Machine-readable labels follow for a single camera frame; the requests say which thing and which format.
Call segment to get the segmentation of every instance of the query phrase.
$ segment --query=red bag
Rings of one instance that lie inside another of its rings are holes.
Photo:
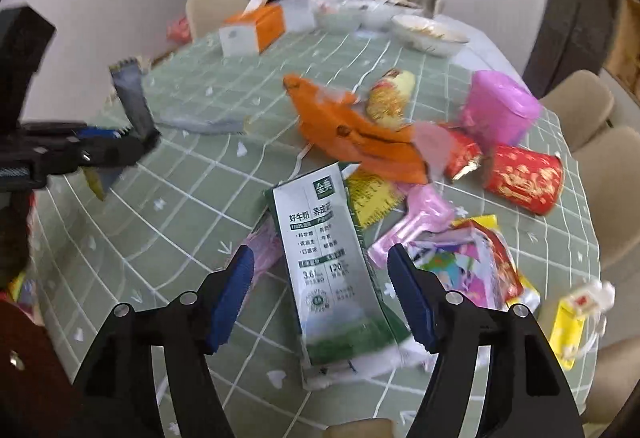
[[[166,39],[172,40],[177,44],[191,44],[193,42],[189,20],[186,16],[182,16],[177,21],[169,24],[166,29]]]

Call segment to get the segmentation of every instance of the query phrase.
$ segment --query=dining table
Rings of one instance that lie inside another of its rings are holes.
[[[197,290],[208,274],[226,266],[263,216],[265,191],[334,162],[298,131],[284,75],[300,74],[365,98],[390,68],[411,71],[416,85],[405,111],[409,121],[455,121],[474,71],[501,71],[524,85],[495,44],[461,21],[437,17],[470,39],[446,59],[404,46],[389,34],[328,33],[315,27],[308,0],[281,4],[287,31],[261,55],[225,58],[218,34],[212,33],[169,56],[143,79],[156,118],[242,118],[244,134],[160,128],[159,146],[126,169],[104,201],[91,192],[82,172],[51,177],[48,188],[36,192],[29,274],[37,281],[47,329],[71,379],[116,304],[152,309]],[[117,101],[92,121],[128,124]],[[455,205],[457,217],[497,216],[518,271],[544,303],[599,278],[598,243],[578,165],[556,115],[543,109],[521,146],[557,155],[566,171],[558,204],[546,216],[486,192],[481,172],[434,186]],[[367,228],[366,246],[404,211],[401,205]],[[373,270],[385,302],[404,319],[386,271]],[[280,259],[256,281],[228,343],[206,357],[236,436],[312,438],[332,424],[372,417],[393,420],[396,434],[404,436],[430,373],[399,368],[305,390],[290,290],[286,262]],[[591,331],[587,323],[584,336]],[[565,371],[578,408],[591,387],[596,350],[597,345]],[[161,348],[152,349],[152,360],[162,426],[167,436],[179,436]],[[476,371],[462,437],[475,436],[487,375],[486,366]]]

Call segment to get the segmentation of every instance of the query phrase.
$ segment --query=pink container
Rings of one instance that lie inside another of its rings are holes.
[[[496,144],[518,145],[541,110],[540,102],[512,78],[499,71],[476,71],[460,125],[486,153]]]

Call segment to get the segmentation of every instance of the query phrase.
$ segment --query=tissue box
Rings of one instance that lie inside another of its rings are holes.
[[[284,13],[278,4],[232,15],[220,28],[224,56],[258,55],[284,33]]]

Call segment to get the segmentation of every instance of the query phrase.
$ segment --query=wooden cabinet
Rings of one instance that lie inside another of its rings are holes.
[[[620,0],[616,35],[604,68],[640,99],[640,0]]]

